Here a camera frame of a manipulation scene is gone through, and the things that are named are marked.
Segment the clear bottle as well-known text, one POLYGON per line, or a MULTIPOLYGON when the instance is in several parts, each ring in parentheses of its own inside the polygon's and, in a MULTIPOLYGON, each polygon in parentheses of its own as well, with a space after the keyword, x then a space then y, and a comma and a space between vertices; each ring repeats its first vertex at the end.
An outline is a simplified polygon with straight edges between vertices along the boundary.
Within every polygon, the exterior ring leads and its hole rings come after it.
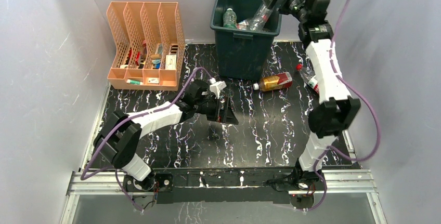
POLYGON ((249 20, 247 30, 262 31, 272 13, 272 9, 269 9, 265 4, 261 4, 254 16, 249 20))

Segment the red label water bottle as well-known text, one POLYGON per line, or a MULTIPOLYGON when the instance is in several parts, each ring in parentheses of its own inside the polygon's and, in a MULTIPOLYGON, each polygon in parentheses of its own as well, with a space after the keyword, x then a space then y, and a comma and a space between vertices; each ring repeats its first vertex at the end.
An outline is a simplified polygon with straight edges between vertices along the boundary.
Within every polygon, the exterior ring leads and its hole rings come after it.
POLYGON ((236 24, 236 28, 239 30, 248 30, 250 21, 249 19, 242 20, 236 24))

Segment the green tea bottle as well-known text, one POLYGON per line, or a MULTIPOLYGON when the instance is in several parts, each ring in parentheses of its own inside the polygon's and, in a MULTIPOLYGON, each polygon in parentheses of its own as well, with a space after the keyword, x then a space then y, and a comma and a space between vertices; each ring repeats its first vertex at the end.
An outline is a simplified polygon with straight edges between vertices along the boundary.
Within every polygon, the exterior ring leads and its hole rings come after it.
POLYGON ((237 29, 237 14, 232 8, 227 8, 223 14, 223 27, 237 29))

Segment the gold red label bottle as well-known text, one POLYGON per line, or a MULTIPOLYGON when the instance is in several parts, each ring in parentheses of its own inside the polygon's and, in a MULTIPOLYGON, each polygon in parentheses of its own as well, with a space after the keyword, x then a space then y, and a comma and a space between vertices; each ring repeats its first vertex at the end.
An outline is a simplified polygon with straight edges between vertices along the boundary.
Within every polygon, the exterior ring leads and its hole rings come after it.
POLYGON ((293 78, 289 72, 283 72, 277 75, 267 76, 258 83, 253 84, 254 90, 272 91, 277 89, 289 88, 292 86, 293 78))

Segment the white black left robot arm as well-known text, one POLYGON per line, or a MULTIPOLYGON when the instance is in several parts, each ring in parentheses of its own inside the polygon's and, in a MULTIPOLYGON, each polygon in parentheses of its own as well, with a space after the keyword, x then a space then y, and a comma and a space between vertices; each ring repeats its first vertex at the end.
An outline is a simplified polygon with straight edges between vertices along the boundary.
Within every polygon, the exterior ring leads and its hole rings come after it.
POLYGON ((195 80, 175 102, 167 101, 138 113, 117 110, 95 138, 96 152, 113 168, 126 172, 139 190, 151 191, 155 186, 163 186, 157 181, 155 171, 136 154, 140 139, 163 127, 185 122, 195 114, 205 115, 208 121, 237 125, 230 98, 221 99, 224 88, 224 81, 195 80))

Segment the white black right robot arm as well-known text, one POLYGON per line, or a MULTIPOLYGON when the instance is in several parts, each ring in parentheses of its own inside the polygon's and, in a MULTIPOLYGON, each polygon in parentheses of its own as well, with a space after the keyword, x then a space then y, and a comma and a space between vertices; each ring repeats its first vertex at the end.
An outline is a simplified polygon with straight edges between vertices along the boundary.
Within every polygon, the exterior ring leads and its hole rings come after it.
POLYGON ((299 38, 316 74, 319 105, 308 116, 309 139, 289 174, 275 174, 266 185, 277 191, 305 190, 321 176, 323 157, 342 131, 349 128, 360 110, 338 79, 341 72, 332 47, 334 29, 326 20, 330 0, 262 0, 269 9, 292 15, 299 21, 299 38))

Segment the dark green plastic bin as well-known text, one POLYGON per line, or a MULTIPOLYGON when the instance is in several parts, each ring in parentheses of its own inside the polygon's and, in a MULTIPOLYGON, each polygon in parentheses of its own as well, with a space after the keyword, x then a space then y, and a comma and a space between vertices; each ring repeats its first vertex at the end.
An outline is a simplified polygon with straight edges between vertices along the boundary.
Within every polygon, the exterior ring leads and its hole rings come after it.
POLYGON ((273 40, 281 30, 281 16, 273 12, 265 31, 229 29, 223 26, 223 15, 231 8, 237 20, 249 19, 257 12, 262 0, 215 0, 210 28, 215 33, 219 75, 257 81, 271 51, 273 40))

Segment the small white card box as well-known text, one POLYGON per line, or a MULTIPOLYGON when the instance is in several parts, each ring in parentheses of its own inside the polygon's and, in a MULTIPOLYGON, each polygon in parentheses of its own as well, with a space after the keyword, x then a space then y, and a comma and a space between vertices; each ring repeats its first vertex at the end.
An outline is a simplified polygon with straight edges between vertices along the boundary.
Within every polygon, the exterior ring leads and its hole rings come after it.
POLYGON ((149 78, 147 78, 147 83, 148 84, 159 84, 160 80, 157 77, 149 77, 149 78))

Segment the orange plastic file organizer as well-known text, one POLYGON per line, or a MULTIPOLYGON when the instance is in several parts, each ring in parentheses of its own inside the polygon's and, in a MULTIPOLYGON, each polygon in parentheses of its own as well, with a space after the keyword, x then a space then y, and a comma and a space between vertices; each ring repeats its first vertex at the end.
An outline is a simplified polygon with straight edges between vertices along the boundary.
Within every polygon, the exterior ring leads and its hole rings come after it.
POLYGON ((177 91, 185 38, 177 2, 111 2, 107 18, 116 47, 108 74, 115 89, 177 91), (157 77, 159 84, 148 84, 157 77), (138 80, 143 85, 127 84, 138 80))

